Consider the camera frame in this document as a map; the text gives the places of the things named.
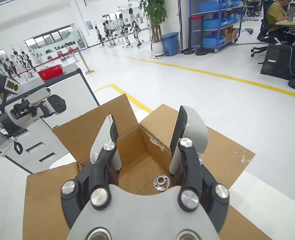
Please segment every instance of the office chair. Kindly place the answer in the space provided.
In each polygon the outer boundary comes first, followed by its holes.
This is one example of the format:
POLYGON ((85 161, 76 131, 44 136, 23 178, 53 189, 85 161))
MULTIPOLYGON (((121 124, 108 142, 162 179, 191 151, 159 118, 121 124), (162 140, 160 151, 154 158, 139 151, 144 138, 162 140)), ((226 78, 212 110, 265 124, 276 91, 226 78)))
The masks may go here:
MULTIPOLYGON (((275 24, 269 24, 267 20, 267 11, 270 8, 270 6, 274 3, 274 0, 262 0, 262 7, 263 7, 263 19, 261 24, 260 33, 257 36, 257 40, 263 43, 269 43, 269 44, 276 44, 278 41, 276 40, 276 37, 273 35, 268 34, 268 29, 274 26, 275 24)), ((254 57, 255 54, 262 53, 264 51, 268 50, 268 46, 265 47, 253 47, 251 49, 251 57, 254 57)))

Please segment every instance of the blue storage bin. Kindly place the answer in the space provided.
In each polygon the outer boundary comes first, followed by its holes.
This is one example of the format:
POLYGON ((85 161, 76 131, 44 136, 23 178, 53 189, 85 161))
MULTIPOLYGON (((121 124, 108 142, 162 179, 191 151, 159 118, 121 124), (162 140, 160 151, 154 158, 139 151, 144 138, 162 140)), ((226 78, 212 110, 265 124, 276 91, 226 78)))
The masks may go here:
POLYGON ((167 33, 161 36, 165 56, 174 56, 178 53, 178 32, 167 33))
POLYGON ((226 0, 230 4, 230 7, 235 7, 235 0, 226 0))
POLYGON ((240 21, 241 20, 241 15, 239 13, 236 13, 234 15, 234 22, 240 21))
POLYGON ((205 1, 200 3, 200 12, 207 12, 218 10, 220 8, 220 4, 217 1, 205 1))
MULTIPOLYGON (((225 42, 225 37, 221 35, 218 44, 221 45, 224 42, 225 42)), ((203 46, 204 47, 215 47, 216 46, 216 35, 204 37, 203 38, 203 46)))
POLYGON ((228 3, 227 0, 222 0, 222 4, 223 4, 223 3, 226 3, 226 5, 225 5, 224 7, 222 7, 223 9, 224 9, 224 8, 230 8, 230 7, 232 6, 232 4, 231 4, 231 3, 228 3))
MULTIPOLYGON (((220 28, 223 27, 226 23, 223 21, 223 18, 221 20, 220 28)), ((219 27, 219 20, 205 20, 203 24, 203 29, 217 29, 219 27)))
POLYGON ((232 16, 226 16, 225 19, 227 20, 227 26, 233 24, 235 19, 232 16))
POLYGON ((238 7, 240 3, 241 3, 240 0, 236 0, 235 3, 234 3, 234 6, 235 6, 235 7, 238 7))

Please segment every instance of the drawer handle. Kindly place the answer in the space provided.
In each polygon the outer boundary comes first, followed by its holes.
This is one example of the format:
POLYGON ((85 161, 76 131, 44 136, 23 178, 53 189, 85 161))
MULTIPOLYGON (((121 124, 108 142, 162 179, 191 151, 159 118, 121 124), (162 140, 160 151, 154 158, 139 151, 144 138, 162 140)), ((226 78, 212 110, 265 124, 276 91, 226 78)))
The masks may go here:
POLYGON ((28 148, 26 151, 27 151, 28 153, 31 153, 33 150, 35 150, 35 149, 37 149, 37 148, 39 148, 39 147, 42 147, 42 146, 44 146, 44 145, 45 145, 44 143, 40 142, 40 143, 38 143, 38 144, 36 144, 36 145, 34 145, 34 146, 31 146, 31 147, 28 148))
POLYGON ((50 157, 52 157, 52 156, 54 156, 54 155, 55 155, 55 153, 51 153, 51 154, 45 156, 44 158, 40 159, 39 161, 43 163, 43 161, 49 159, 50 157))

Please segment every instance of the person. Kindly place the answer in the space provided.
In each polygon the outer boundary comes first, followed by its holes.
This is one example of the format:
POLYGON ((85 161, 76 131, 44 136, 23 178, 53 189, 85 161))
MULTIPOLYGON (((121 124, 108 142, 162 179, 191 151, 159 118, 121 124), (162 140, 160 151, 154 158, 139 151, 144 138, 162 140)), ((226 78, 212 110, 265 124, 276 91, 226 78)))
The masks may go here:
MULTIPOLYGON (((287 7, 292 0, 277 0, 266 12, 266 19, 269 24, 275 24, 288 19, 283 7, 287 7)), ((268 30, 269 35, 275 36, 281 42, 287 42, 295 46, 295 32, 290 32, 289 28, 283 25, 275 25, 268 30)))

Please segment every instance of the green t-shirt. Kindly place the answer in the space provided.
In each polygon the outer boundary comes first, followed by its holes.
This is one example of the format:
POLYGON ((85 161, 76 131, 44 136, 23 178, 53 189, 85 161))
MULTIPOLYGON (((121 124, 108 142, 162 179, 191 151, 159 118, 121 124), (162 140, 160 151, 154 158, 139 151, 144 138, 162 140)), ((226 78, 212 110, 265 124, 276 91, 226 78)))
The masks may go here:
MULTIPOLYGON (((269 24, 275 24, 277 22, 277 18, 287 16, 287 13, 284 11, 282 5, 275 1, 270 8, 266 12, 266 19, 269 24)), ((276 25, 268 29, 268 32, 272 32, 279 28, 282 28, 282 25, 276 25)))

